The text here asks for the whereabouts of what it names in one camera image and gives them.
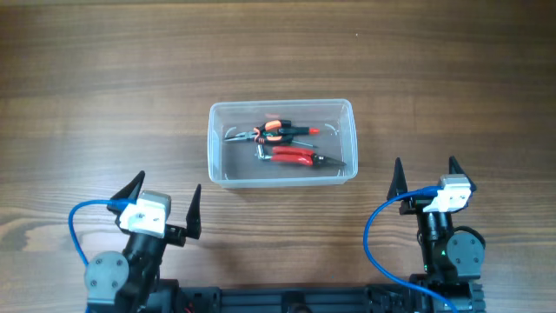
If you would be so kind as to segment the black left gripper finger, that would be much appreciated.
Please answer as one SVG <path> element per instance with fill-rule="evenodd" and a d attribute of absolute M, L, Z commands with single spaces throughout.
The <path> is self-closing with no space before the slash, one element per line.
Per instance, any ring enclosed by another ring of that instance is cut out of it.
<path fill-rule="evenodd" d="M 187 235 L 186 237 L 198 240 L 202 233 L 200 202 L 202 186 L 198 184 L 192 197 L 188 213 L 186 215 Z"/>
<path fill-rule="evenodd" d="M 141 170 L 126 186 L 115 193 L 107 204 L 107 210 L 112 213 L 123 212 L 129 204 L 135 204 L 139 197 L 145 172 Z"/>

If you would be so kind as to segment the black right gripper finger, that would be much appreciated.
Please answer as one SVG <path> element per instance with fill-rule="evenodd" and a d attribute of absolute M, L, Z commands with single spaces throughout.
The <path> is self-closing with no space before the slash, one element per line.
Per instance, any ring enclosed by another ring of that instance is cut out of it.
<path fill-rule="evenodd" d="M 408 192 L 407 180 L 403 170 L 401 159 L 397 157 L 394 162 L 394 174 L 387 193 L 387 200 L 394 199 L 397 196 Z"/>
<path fill-rule="evenodd" d="M 463 175 L 470 183 L 470 190 L 475 192 L 477 190 L 476 184 L 473 180 L 467 175 L 467 173 L 461 168 L 459 162 L 457 161 L 455 156 L 450 156 L 448 160 L 448 171 L 450 174 L 458 174 Z"/>

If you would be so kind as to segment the silver L-shaped socket wrench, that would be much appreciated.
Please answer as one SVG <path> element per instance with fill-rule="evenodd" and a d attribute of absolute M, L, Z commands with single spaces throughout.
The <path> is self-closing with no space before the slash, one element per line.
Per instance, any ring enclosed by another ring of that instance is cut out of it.
<path fill-rule="evenodd" d="M 272 156 L 265 152 L 264 147 L 263 147 L 262 144 L 257 145 L 256 155 L 257 155 L 257 158 L 259 160 L 262 160 L 262 161 L 269 161 L 269 160 L 272 159 Z"/>

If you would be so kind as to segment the clear plastic container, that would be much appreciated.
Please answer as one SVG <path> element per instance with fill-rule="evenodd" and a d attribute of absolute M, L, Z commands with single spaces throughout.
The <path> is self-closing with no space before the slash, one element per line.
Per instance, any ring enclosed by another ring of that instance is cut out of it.
<path fill-rule="evenodd" d="M 346 99 L 216 103 L 208 121 L 208 175 L 223 188 L 343 184 L 358 173 Z"/>

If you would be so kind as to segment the red handled pliers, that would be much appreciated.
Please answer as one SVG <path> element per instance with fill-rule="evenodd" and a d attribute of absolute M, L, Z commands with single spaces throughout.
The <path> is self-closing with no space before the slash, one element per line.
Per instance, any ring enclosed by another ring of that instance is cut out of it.
<path fill-rule="evenodd" d="M 343 167 L 346 165 L 340 160 L 319 155 L 313 150 L 291 146 L 275 146 L 269 160 L 279 163 L 295 163 L 308 167 Z"/>

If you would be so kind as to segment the orange black needle-nose pliers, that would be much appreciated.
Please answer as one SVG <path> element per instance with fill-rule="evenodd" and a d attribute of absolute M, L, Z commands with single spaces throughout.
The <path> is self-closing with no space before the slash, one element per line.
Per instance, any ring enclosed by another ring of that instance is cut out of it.
<path fill-rule="evenodd" d="M 266 122 L 262 126 L 253 128 L 252 131 L 241 132 L 231 137 L 226 137 L 224 141 L 225 142 L 249 141 L 258 144 L 264 144 L 263 138 L 265 136 L 280 136 L 280 134 L 277 133 L 277 130 L 279 128 L 288 128 L 288 127 L 292 127 L 292 123 L 289 120 L 273 120 L 270 122 Z"/>

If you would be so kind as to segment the black red screwdriver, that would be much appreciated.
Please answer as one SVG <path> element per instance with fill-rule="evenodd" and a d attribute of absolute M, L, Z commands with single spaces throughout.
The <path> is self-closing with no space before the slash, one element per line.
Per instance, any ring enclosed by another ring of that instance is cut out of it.
<path fill-rule="evenodd" d="M 319 129 L 310 128 L 310 127 L 288 127 L 288 128 L 279 128 L 277 133 L 282 136 L 312 136 L 318 135 L 320 133 Z"/>

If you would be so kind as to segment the green handled screwdriver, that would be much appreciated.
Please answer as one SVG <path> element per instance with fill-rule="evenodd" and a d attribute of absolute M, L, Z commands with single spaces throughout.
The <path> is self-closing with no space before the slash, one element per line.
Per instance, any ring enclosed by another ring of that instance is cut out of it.
<path fill-rule="evenodd" d="M 265 136 L 264 144 L 271 144 L 271 145 L 284 145 L 284 144 L 296 144 L 304 147 L 315 148 L 315 145 L 311 143 L 304 143 L 299 140 L 295 140 L 294 136 Z"/>

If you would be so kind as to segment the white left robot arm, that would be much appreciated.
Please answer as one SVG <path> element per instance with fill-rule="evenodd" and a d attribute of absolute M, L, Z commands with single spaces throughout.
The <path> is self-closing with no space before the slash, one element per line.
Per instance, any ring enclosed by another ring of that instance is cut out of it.
<path fill-rule="evenodd" d="M 115 193 L 107 210 L 128 241 L 121 251 L 97 254 L 86 265 L 84 282 L 89 312 L 181 312 L 179 283 L 162 279 L 160 267 L 166 248 L 182 247 L 202 232 L 198 185 L 184 227 L 168 223 L 171 197 L 143 190 L 145 173 L 140 171 Z"/>

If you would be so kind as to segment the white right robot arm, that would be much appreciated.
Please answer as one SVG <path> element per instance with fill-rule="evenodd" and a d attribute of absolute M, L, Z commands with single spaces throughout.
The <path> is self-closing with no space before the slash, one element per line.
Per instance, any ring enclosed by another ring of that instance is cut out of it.
<path fill-rule="evenodd" d="M 424 272 L 412 274 L 409 282 L 431 290 L 437 300 L 401 285 L 386 285 L 369 296 L 378 303 L 374 312 L 450 312 L 450 301 L 459 312 L 486 310 L 480 279 L 486 241 L 468 226 L 455 227 L 452 215 L 465 209 L 476 185 L 455 157 L 448 161 L 448 173 L 440 177 L 437 195 L 410 196 L 400 201 L 402 215 L 414 215 L 418 223 L 417 241 Z"/>

